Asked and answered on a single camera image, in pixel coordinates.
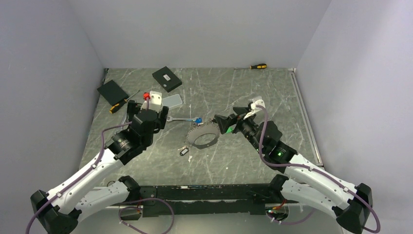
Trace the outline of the green key tag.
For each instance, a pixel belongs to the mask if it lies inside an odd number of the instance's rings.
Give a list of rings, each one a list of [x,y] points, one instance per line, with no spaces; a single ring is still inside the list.
[[[233,131],[233,128],[229,127],[229,128],[227,129],[227,131],[226,131],[226,134],[227,134],[227,133],[231,133],[232,131]]]

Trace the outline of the round metal keyring plate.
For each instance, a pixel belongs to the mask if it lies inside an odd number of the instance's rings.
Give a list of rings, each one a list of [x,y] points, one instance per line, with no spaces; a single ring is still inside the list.
[[[218,124],[209,121],[190,129],[186,136],[186,142],[191,146],[199,150],[205,149],[215,145],[218,142],[218,138],[221,132]],[[209,142],[199,143],[199,138],[204,136],[211,136],[212,139]]]

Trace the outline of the black key tag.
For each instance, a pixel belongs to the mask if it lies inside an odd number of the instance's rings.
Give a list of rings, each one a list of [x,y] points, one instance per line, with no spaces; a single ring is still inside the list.
[[[184,146],[184,147],[178,149],[178,151],[179,151],[180,156],[184,156],[185,154],[187,154],[189,152],[189,147]]]

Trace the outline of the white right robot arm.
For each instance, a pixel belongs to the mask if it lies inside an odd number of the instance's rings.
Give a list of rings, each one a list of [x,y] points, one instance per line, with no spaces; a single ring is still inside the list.
[[[310,162],[282,142],[282,132],[268,119],[266,109],[260,108],[264,111],[261,124],[255,123],[255,116],[246,107],[236,107],[235,113],[227,117],[215,115],[214,122],[221,133],[230,127],[234,134],[240,132],[259,153],[262,162],[279,172],[271,181],[269,198],[274,202],[293,200],[323,211],[353,234],[380,232],[371,187],[347,182]]]

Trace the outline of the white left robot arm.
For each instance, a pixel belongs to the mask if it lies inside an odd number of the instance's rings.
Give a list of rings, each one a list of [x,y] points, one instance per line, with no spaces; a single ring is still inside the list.
[[[37,219],[49,234],[69,234],[84,219],[110,205],[135,204],[141,187],[130,176],[100,190],[94,187],[152,145],[154,134],[165,127],[168,112],[161,101],[145,101],[132,111],[130,121],[124,124],[127,128],[108,141],[102,140],[99,153],[84,167],[53,189],[33,193],[34,216],[25,232],[29,233]]]

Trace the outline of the small silver wrench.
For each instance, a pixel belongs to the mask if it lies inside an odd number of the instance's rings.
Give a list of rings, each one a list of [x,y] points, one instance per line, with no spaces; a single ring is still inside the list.
[[[197,118],[181,118],[181,117],[172,117],[168,116],[167,117],[167,122],[172,122],[172,121],[189,121],[189,122],[195,122]]]

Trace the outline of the yellow black screwdriver left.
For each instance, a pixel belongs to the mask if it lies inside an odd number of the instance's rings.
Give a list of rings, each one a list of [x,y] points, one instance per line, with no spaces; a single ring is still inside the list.
[[[134,94],[132,94],[130,97],[123,99],[122,101],[119,101],[117,104],[115,104],[114,106],[111,107],[111,109],[109,110],[109,112],[111,114],[116,113],[117,111],[119,111],[119,109],[124,106],[132,97],[134,97],[136,94],[138,94],[140,92],[140,90],[138,90],[137,92],[135,92]]]

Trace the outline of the yellow black screwdriver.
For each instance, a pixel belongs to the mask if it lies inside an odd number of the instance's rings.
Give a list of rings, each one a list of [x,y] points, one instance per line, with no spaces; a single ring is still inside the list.
[[[262,69],[266,69],[266,68],[267,68],[266,63],[260,63],[260,64],[256,64],[256,65],[250,65],[249,67],[246,67],[246,68],[235,68],[235,70],[240,70],[240,69],[262,70]]]
[[[115,104],[114,106],[111,107],[111,109],[109,110],[109,112],[111,114],[116,113],[117,111],[119,111],[119,109],[124,106],[132,97],[134,97],[136,94],[138,94],[140,92],[140,90],[138,90],[137,92],[135,92],[134,94],[132,94],[130,97],[123,99],[122,101],[119,101],[117,104]]]

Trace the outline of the clear plastic container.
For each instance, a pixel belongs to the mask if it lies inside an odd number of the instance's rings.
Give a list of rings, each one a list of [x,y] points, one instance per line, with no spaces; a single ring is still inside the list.
[[[183,100],[179,94],[174,94],[162,99],[163,106],[167,106],[170,110],[181,107],[183,105]]]

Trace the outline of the plain black box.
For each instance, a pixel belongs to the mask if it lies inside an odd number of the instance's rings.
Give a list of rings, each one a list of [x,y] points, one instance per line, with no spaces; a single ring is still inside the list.
[[[114,106],[129,97],[129,95],[113,80],[98,87],[97,91],[111,106]]]

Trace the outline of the black box with label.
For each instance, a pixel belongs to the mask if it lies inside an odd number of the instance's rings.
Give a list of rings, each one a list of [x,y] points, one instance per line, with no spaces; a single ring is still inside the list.
[[[152,73],[152,77],[168,93],[182,85],[182,81],[166,66]]]

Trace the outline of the yellow black screwdriver far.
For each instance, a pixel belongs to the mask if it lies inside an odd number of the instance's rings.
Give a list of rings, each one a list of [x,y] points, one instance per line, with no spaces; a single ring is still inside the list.
[[[250,65],[249,67],[246,67],[246,68],[235,68],[235,70],[240,70],[240,69],[262,70],[262,69],[266,69],[266,68],[267,68],[266,63],[260,63],[260,64],[256,64],[256,65]]]

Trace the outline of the aluminium frame rail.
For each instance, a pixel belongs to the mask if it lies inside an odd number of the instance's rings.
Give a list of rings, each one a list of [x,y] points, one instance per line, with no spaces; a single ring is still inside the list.
[[[211,119],[229,115],[235,106],[246,106],[261,96],[269,117],[282,132],[282,141],[310,162],[322,161],[306,119],[306,112],[291,69],[247,70],[232,68],[175,68],[182,85],[172,91],[182,104],[173,117]],[[156,195],[171,203],[177,215],[248,213],[263,214],[264,194],[276,171],[268,168],[244,137],[224,134],[205,149],[191,146],[184,156],[192,125],[173,121],[154,136],[153,144],[126,166],[104,176],[97,186],[131,176],[146,196]]]

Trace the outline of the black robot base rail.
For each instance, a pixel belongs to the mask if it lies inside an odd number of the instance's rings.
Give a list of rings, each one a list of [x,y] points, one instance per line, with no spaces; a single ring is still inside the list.
[[[161,215],[236,214],[264,215],[277,206],[291,204],[267,183],[223,185],[141,186],[121,206],[142,209],[143,217]]]

